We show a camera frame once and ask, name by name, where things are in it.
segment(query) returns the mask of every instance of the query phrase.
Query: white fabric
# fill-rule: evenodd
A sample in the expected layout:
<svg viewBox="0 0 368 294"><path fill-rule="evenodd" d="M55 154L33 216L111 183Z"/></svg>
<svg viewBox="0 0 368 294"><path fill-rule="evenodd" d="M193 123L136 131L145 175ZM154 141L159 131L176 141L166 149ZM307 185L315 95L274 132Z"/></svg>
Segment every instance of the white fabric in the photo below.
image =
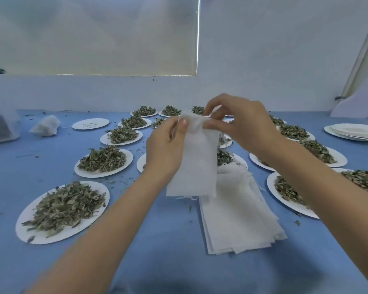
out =
<svg viewBox="0 0 368 294"><path fill-rule="evenodd" d="M55 116L47 116L33 128L30 132L39 136L52 136L57 134L57 128L60 125L60 121Z"/></svg>
<svg viewBox="0 0 368 294"><path fill-rule="evenodd" d="M208 120L205 116L182 112L180 119L183 118L189 121L183 159L167 185L166 195L215 197L219 132L203 129L203 123Z"/></svg>
<svg viewBox="0 0 368 294"><path fill-rule="evenodd" d="M201 197L200 205L209 254L238 254L286 238L255 179L243 166L230 163L227 172L217 175L217 196Z"/></svg>

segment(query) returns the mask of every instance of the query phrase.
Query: person's left arm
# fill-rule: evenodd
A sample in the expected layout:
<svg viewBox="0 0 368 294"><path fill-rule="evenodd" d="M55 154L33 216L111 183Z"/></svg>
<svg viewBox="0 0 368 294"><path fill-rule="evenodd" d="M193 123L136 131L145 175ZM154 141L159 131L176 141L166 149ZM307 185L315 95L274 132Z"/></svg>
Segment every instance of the person's left arm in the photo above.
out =
<svg viewBox="0 0 368 294"><path fill-rule="evenodd" d="M168 118L146 143L146 167L130 188L26 294L105 293L155 198L180 167L187 120Z"/></svg>

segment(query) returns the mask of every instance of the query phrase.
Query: person's left hand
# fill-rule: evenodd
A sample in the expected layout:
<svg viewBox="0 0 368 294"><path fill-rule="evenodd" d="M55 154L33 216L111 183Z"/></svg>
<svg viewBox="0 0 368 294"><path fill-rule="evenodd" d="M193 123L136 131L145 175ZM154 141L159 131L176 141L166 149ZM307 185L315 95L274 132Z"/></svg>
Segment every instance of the person's left hand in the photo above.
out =
<svg viewBox="0 0 368 294"><path fill-rule="evenodd" d="M157 175L164 179L165 183L168 183L176 174L183 157L188 120L180 121L172 138L172 131L177 122L177 116L167 118L153 131L146 142L145 172Z"/></svg>

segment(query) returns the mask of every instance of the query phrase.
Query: forearm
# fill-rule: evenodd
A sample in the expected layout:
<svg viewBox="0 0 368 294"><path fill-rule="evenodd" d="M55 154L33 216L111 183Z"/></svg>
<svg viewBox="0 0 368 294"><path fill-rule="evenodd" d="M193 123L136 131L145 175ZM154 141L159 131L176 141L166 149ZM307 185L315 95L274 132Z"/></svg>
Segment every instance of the forearm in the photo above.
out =
<svg viewBox="0 0 368 294"><path fill-rule="evenodd" d="M309 204L368 279L368 192L295 141L282 138L274 148L266 161Z"/></svg>
<svg viewBox="0 0 368 294"><path fill-rule="evenodd" d="M27 293L105 293L165 183L145 171Z"/></svg>

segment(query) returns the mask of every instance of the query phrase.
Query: blue table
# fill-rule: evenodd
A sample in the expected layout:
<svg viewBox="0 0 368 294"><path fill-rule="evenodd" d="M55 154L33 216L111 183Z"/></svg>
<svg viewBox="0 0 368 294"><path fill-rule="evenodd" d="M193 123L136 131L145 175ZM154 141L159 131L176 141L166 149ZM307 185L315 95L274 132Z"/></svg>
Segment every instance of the blue table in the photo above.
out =
<svg viewBox="0 0 368 294"><path fill-rule="evenodd" d="M21 111L21 137L0 144L0 293L20 293L69 248L77 235L48 245L21 242L15 222L22 210L42 193L58 185L82 179L74 174L76 161L88 148L101 146L99 138L127 113L59 112L62 121L57 136L41 138L29 129L45 117L41 111ZM335 119L323 112L276 112L289 124L313 133L319 142L348 158L346 168L368 170L368 142L331 136L323 127L334 123L368 124L368 119ZM86 118L108 118L112 123L96 130L73 130ZM123 148L134 161L124 171L101 181L111 192L113 204L136 178L137 159L146 152L143 138ZM271 210L280 218L288 239L271 248L241 254L208 255L200 220L199 203L165 197L153 204L128 249L113 280L129 293L368 293L368 282L319 220L298 217L277 201L266 187L270 172L252 163L238 144L229 151L243 157L249 171L264 190Z"/></svg>

